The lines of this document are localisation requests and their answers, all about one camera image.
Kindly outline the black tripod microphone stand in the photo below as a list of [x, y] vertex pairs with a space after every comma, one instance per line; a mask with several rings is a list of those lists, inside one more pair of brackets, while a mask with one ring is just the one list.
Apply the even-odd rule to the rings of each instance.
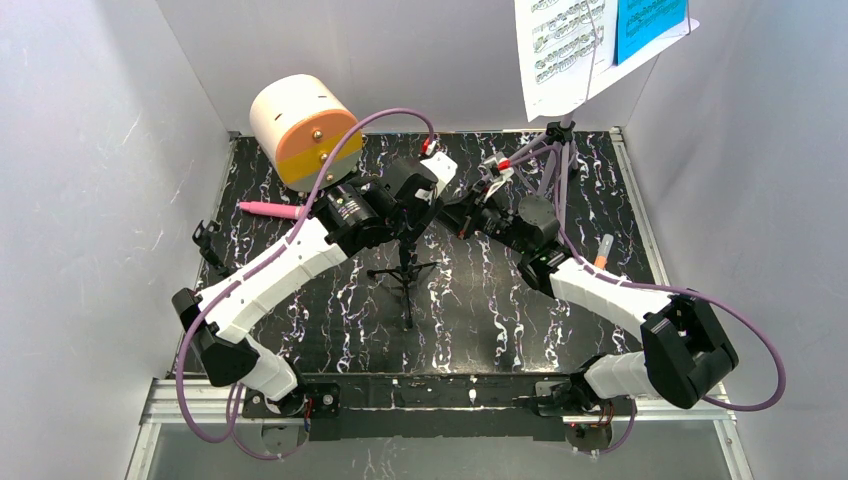
[[400, 264], [395, 268], [368, 270], [366, 275], [369, 279], [374, 280], [379, 275], [389, 275], [400, 284], [402, 290], [404, 305], [406, 308], [404, 315], [404, 329], [410, 330], [413, 328], [413, 312], [412, 301], [410, 297], [411, 285], [418, 279], [419, 273], [426, 269], [432, 268], [440, 264], [439, 261], [419, 263], [417, 254], [417, 241], [419, 237], [427, 229], [426, 226], [416, 227], [397, 237], [399, 241], [399, 261]]

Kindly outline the lilac music stand tripod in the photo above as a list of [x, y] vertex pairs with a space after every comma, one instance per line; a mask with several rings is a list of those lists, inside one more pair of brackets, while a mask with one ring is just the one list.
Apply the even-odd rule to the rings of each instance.
[[524, 180], [520, 171], [521, 164], [531, 159], [544, 162], [536, 194], [543, 195], [549, 186], [553, 188], [555, 213], [562, 226], [565, 225], [566, 219], [569, 176], [576, 159], [573, 116], [573, 113], [568, 113], [560, 120], [550, 122], [543, 133], [533, 137], [507, 158], [521, 180]]

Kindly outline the pink microphone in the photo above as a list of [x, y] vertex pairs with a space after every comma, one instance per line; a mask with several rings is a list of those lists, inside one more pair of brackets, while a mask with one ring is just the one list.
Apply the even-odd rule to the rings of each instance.
[[247, 213], [272, 218], [287, 220], [298, 220], [304, 212], [304, 208], [298, 205], [269, 203], [259, 201], [242, 201], [238, 207]]

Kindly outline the white sheet music page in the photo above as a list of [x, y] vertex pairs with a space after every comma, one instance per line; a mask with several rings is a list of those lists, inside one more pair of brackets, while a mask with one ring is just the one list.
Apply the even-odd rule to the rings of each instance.
[[690, 15], [615, 64], [619, 0], [514, 3], [519, 70], [527, 119], [574, 112], [699, 27]]

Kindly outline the black round-base mic stand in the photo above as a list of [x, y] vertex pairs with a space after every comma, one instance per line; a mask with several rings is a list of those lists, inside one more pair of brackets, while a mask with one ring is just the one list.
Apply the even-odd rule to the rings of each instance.
[[192, 233], [192, 241], [198, 247], [199, 253], [208, 265], [209, 270], [218, 277], [225, 279], [232, 272], [215, 252], [212, 245], [213, 236], [220, 230], [221, 225], [218, 222], [210, 220], [205, 223], [201, 220]]

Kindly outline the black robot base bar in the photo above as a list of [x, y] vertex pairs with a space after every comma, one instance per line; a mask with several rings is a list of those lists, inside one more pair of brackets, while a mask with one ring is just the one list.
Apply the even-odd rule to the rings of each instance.
[[567, 386], [567, 377], [545, 374], [308, 374], [281, 400], [248, 390], [242, 414], [274, 426], [305, 421], [315, 441], [529, 437], [610, 446], [619, 408], [568, 405]]

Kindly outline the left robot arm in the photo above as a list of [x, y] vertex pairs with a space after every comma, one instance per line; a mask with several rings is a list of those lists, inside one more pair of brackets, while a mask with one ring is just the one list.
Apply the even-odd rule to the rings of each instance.
[[457, 165], [442, 152], [399, 160], [381, 176], [340, 183], [325, 191], [294, 237], [284, 236], [219, 283], [178, 290], [172, 305], [210, 384], [236, 383], [279, 401], [301, 384], [284, 358], [251, 337], [254, 325], [278, 304], [364, 249], [394, 240], [411, 243], [433, 220], [439, 196]]

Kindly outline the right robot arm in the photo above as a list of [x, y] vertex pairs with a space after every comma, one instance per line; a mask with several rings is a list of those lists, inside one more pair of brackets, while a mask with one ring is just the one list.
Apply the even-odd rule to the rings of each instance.
[[558, 235], [553, 205], [537, 195], [517, 211], [467, 194], [447, 203], [439, 216], [460, 238], [481, 232], [520, 254], [519, 273], [531, 288], [582, 307], [623, 328], [642, 345], [626, 354], [596, 355], [540, 405], [588, 410], [621, 396], [660, 397], [682, 409], [700, 401], [739, 363], [709, 303], [692, 295], [628, 287], [574, 255]]

